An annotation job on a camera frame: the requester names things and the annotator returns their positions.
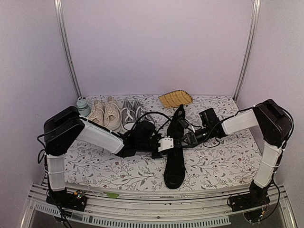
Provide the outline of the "black front canvas sneaker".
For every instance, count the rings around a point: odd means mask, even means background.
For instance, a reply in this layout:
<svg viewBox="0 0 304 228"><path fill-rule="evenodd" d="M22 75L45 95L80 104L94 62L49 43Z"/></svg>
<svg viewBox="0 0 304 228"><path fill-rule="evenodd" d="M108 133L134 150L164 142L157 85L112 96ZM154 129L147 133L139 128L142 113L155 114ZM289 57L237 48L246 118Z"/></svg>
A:
<svg viewBox="0 0 304 228"><path fill-rule="evenodd" d="M183 146L179 143L169 149L165 171L163 174L164 183L167 188L174 190L184 182L186 174Z"/></svg>

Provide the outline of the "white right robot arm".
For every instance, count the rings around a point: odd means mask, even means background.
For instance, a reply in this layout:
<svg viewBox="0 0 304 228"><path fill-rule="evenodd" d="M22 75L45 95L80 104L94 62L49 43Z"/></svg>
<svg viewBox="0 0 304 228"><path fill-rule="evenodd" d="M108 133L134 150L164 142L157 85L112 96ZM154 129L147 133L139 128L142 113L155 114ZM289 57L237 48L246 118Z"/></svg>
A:
<svg viewBox="0 0 304 228"><path fill-rule="evenodd" d="M182 137L185 148L194 148L209 139L223 138L242 130L260 128L264 140L264 149L260 166L253 178L249 193L231 196L228 205L232 211L251 209L268 204L268 189L274 184L274 175L280 166L283 152L294 130L292 116L272 99L240 110L235 115L220 120L213 108L200 112L202 129Z"/></svg>

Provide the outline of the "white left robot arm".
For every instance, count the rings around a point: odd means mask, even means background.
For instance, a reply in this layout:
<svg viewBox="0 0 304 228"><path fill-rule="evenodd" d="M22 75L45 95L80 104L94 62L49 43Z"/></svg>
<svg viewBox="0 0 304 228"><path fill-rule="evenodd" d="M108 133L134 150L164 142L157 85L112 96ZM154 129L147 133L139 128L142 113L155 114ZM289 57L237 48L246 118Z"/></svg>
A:
<svg viewBox="0 0 304 228"><path fill-rule="evenodd" d="M77 108L70 106L44 123L44 133L37 137L44 155L47 174L47 202L60 208L84 210L87 198L82 192L68 193L65 185L65 153L74 141L83 141L101 147L118 157L131 157L137 152L150 152L153 158L173 148L173 139L161 137L152 123L141 121L124 134L115 133L83 117Z"/></svg>

